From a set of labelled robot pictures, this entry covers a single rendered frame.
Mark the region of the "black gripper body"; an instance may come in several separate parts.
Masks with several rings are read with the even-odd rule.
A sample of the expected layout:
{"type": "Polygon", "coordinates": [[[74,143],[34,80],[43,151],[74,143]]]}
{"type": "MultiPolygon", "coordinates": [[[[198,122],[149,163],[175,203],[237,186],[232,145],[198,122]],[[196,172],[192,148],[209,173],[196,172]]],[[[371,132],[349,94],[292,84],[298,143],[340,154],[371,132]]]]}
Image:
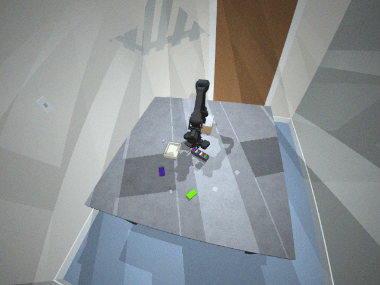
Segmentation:
{"type": "MultiPolygon", "coordinates": [[[[184,137],[184,139],[188,139],[188,137],[189,137],[189,131],[183,136],[184,137]]],[[[202,132],[200,132],[200,134],[199,134],[199,136],[198,136],[198,140],[197,140],[197,143],[198,143],[198,145],[200,145],[200,147],[202,148],[202,149],[204,149],[204,150],[206,150],[206,148],[210,145],[210,142],[209,141],[207,141],[207,140],[202,140],[201,138],[201,134],[202,134],[202,132]]]]}

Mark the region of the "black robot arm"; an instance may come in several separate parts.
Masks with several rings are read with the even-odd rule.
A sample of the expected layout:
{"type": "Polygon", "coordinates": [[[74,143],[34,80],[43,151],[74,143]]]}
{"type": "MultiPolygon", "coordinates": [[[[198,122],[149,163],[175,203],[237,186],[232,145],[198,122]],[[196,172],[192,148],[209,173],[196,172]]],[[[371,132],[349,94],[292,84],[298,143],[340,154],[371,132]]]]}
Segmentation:
{"type": "Polygon", "coordinates": [[[205,106],[206,100],[206,92],[208,91],[210,86],[210,82],[208,80],[199,79],[196,82],[195,89],[197,90],[197,96],[195,100],[194,111],[189,118],[189,126],[188,129],[191,130],[189,133],[189,137],[185,143],[190,148],[195,148],[198,140],[198,136],[202,129],[203,124],[205,124],[205,117],[208,116],[208,110],[205,106]],[[192,126],[190,126],[190,124],[192,126]],[[200,126],[201,125],[201,126],[200,126]]]}

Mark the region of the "green rectangular block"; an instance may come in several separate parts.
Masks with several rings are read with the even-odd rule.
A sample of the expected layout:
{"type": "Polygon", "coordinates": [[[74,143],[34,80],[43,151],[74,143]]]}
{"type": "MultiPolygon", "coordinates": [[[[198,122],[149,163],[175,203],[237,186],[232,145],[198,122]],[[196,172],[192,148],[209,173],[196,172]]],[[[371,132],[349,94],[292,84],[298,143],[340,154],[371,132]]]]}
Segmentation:
{"type": "Polygon", "coordinates": [[[186,196],[187,196],[189,199],[191,199],[191,198],[193,198],[196,194],[197,194],[197,193],[196,193],[196,192],[194,191],[194,189],[193,189],[190,193],[186,194],[186,196]]]}

